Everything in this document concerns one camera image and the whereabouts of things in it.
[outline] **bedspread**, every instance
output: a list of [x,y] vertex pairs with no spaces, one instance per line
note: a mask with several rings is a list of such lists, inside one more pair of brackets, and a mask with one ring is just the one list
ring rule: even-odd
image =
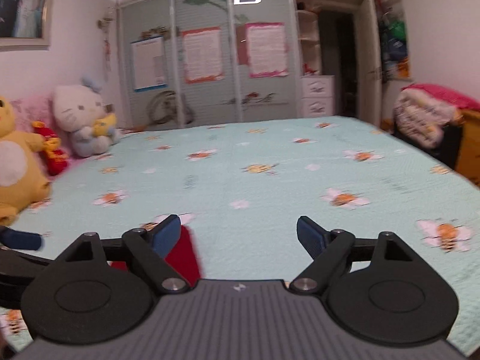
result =
[[38,254],[54,258],[83,232],[116,238],[168,214],[189,225],[207,278],[293,279],[311,262],[301,215],[359,238],[393,231],[457,292],[452,343],[480,344],[479,190],[375,127],[335,116],[130,134],[14,228],[44,234]]

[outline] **poster with blue border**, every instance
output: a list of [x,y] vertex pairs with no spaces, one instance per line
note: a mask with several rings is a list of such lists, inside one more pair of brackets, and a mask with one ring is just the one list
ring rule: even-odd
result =
[[131,43],[133,90],[151,91],[167,86],[165,47],[162,36]]

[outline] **bride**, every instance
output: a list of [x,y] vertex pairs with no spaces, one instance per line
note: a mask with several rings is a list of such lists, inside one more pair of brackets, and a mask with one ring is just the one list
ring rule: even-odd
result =
[[37,38],[37,21],[35,11],[40,0],[20,0],[19,17],[17,25],[17,38]]

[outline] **man in black suit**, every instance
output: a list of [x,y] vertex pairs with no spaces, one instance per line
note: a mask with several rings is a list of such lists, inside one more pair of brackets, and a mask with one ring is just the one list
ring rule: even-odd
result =
[[11,38],[20,0],[0,0],[0,38]]

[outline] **white drawer cabinet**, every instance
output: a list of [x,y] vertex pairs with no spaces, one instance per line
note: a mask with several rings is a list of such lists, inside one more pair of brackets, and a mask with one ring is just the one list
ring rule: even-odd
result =
[[301,81],[303,97],[334,97],[333,76],[304,76]]
[[303,117],[322,117],[334,114],[333,97],[306,97],[301,101]]

